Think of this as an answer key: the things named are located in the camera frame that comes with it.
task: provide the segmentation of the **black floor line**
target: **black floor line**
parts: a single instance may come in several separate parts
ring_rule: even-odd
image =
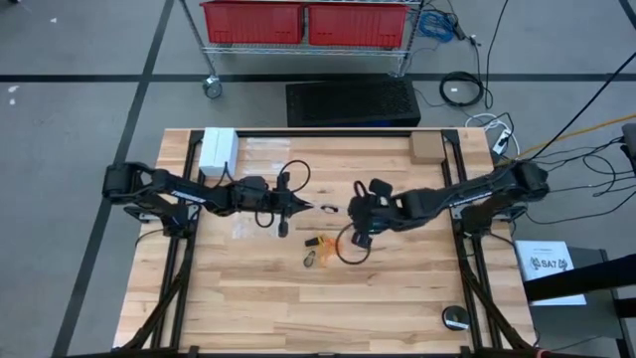
[[[279,75],[220,75],[222,83],[280,83],[357,81],[383,79],[387,74],[279,74]],[[412,81],[440,81],[446,74],[408,74]],[[491,74],[490,82],[605,82],[611,74]],[[99,83],[198,83],[207,74],[174,75],[0,75],[0,83],[10,84],[99,84]],[[636,74],[620,74],[616,82],[636,82]]]
[[[146,58],[146,63],[143,68],[143,74],[141,75],[140,82],[137,86],[137,91],[135,92],[135,97],[132,101],[130,110],[128,111],[126,124],[124,125],[119,145],[117,146],[117,151],[113,160],[115,163],[125,160],[128,149],[130,148],[132,135],[134,134],[135,126],[137,125],[137,120],[139,118],[139,112],[141,111],[141,106],[152,77],[152,72],[154,70],[155,63],[157,62],[157,56],[159,55],[159,49],[161,48],[161,43],[166,32],[166,26],[168,25],[168,19],[170,18],[173,5],[174,0],[166,0],[164,3],[161,17],[159,18],[159,24],[155,30],[152,45],[150,46],[150,51],[148,52],[148,57]],[[95,266],[95,261],[97,260],[97,254],[99,252],[99,247],[101,246],[106,223],[110,216],[110,207],[111,205],[109,202],[103,199],[101,200],[97,216],[95,217],[95,221],[92,225],[86,250],[83,254],[83,258],[81,259],[81,264],[79,265],[78,276],[73,286],[71,299],[67,305],[67,310],[53,349],[52,355],[54,357],[67,356],[69,353],[69,347],[71,346],[76,325],[80,318],[81,306],[88,290],[88,284],[90,283],[90,277]]]
[[[99,84],[138,83],[141,75],[0,75],[0,83]]]
[[[629,0],[618,0],[618,2],[623,8],[623,11],[625,11],[629,22],[631,22],[634,29],[636,29],[636,13],[634,13],[634,8],[629,4]]]

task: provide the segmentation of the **caster wheel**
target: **caster wheel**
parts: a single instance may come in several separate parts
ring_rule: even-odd
[[[215,99],[223,93],[223,87],[218,77],[210,76],[203,81],[203,92],[209,99]]]

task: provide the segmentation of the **small orange item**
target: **small orange item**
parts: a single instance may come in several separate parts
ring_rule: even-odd
[[[336,255],[336,239],[326,238],[320,236],[320,249],[318,255],[320,257],[320,267],[325,268],[327,266],[327,260],[329,257]]]

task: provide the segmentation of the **wooden plank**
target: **wooden plank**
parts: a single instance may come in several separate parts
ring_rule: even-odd
[[[182,173],[189,134],[166,131],[158,167]],[[490,172],[483,131],[462,128],[460,134],[469,177]],[[274,185],[292,159],[311,165],[311,181],[298,195],[314,203],[346,208],[355,180],[368,184],[380,178],[396,192],[443,186],[439,165],[410,164],[408,137],[241,138],[235,176],[262,175]],[[292,165],[288,170],[290,187],[302,184],[305,169]],[[216,182],[208,178],[206,184]],[[464,305],[448,214],[416,230],[383,233],[361,266],[346,266],[332,257],[324,268],[305,268],[304,240],[318,234],[336,237],[348,223],[343,215],[307,211],[289,221],[289,235],[280,239],[276,225],[259,228],[253,214],[219,218],[204,211],[181,350],[196,344],[203,352],[453,353],[470,345],[467,332],[447,330],[440,321],[444,307]],[[507,232],[505,227],[494,230],[502,236]],[[520,333],[534,341],[514,252],[493,238],[483,246],[495,301]],[[132,336],[156,302],[167,247],[161,235],[139,244],[115,345]],[[361,254],[343,241],[343,255]],[[164,332],[170,331],[170,323]],[[481,323],[487,339],[485,320]]]

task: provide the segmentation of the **white box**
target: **white box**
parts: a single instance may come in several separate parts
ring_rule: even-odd
[[[574,269],[567,245],[561,241],[515,240],[519,268],[524,281]],[[582,294],[542,299],[530,305],[586,305]]]
[[[206,128],[199,168],[206,176],[219,178],[228,162],[228,172],[234,176],[238,154],[239,137],[234,128]]]

